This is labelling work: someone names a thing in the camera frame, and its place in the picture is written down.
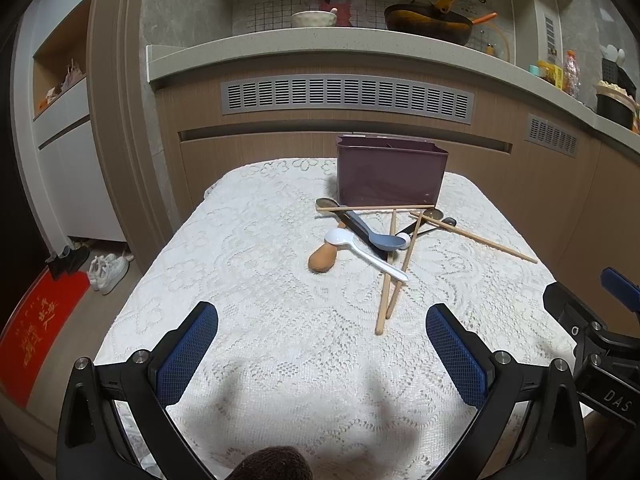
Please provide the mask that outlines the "left hand in knit glove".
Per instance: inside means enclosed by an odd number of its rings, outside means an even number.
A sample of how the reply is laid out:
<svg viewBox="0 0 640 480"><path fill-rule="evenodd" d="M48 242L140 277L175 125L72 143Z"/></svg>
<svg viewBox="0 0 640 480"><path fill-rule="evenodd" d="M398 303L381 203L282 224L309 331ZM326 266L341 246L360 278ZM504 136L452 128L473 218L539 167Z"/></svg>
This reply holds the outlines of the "left hand in knit glove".
<svg viewBox="0 0 640 480"><path fill-rule="evenodd" d="M292 446L272 446L246 456L227 480L312 480L305 457Z"/></svg>

